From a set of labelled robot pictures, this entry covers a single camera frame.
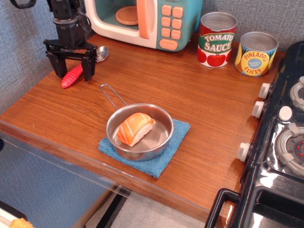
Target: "microwave button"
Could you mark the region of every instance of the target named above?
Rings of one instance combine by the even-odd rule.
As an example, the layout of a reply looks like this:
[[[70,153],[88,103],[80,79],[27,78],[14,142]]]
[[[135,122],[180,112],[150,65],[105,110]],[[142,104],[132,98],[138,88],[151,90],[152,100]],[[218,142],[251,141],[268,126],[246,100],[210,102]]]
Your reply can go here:
[[[173,19],[172,27],[175,29],[181,29],[182,20],[181,19]]]
[[[171,25],[171,18],[162,17],[161,22],[162,26],[169,27]]]
[[[174,51],[177,49],[178,45],[179,44],[175,40],[170,40],[170,39],[161,39],[160,40],[160,46],[163,49]]]
[[[169,28],[162,28],[161,35],[163,37],[170,37],[171,30]]]
[[[163,5],[161,8],[161,13],[165,16],[170,16],[172,11],[172,6],[169,5]]]
[[[181,38],[181,31],[173,29],[172,33],[171,33],[171,37],[173,39],[180,39]]]
[[[173,8],[173,17],[181,18],[183,13],[183,7],[176,6]]]

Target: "microwave door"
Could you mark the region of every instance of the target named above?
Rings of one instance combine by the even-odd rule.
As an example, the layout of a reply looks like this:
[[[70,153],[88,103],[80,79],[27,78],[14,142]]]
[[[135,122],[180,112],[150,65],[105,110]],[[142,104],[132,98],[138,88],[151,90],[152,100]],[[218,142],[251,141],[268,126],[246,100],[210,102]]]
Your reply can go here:
[[[123,42],[156,48],[157,0],[137,0],[138,25],[128,26],[117,21],[115,14],[126,6],[107,0],[85,0],[86,14],[97,34]]]

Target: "toy stove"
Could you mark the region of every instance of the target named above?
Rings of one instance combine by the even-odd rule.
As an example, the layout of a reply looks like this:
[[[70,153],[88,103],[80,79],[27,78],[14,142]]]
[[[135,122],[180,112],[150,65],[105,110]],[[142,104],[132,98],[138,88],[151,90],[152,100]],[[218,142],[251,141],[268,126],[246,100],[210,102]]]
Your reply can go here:
[[[252,115],[260,119],[252,143],[241,143],[241,192],[218,192],[206,228],[224,201],[235,203],[229,227],[304,228],[304,41],[286,52],[272,84],[263,84]]]

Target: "pineapple slices can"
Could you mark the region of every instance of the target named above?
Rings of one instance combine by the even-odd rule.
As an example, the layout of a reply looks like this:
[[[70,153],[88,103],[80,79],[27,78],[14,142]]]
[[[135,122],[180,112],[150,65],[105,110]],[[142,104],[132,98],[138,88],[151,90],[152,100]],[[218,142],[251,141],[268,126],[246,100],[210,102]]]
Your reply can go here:
[[[268,73],[274,60],[278,40],[265,32],[248,32],[242,35],[235,61],[236,69],[248,76]]]

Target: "can lid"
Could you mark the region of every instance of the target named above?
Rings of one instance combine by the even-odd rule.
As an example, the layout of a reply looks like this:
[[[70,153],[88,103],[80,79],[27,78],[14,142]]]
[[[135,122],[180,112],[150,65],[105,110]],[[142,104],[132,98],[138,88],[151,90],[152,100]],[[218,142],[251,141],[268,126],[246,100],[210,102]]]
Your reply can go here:
[[[238,24],[238,20],[232,14],[219,11],[204,14],[200,22],[215,32],[233,29]]]
[[[241,44],[253,51],[268,52],[277,49],[279,41],[272,35],[265,32],[248,32],[242,35]]]

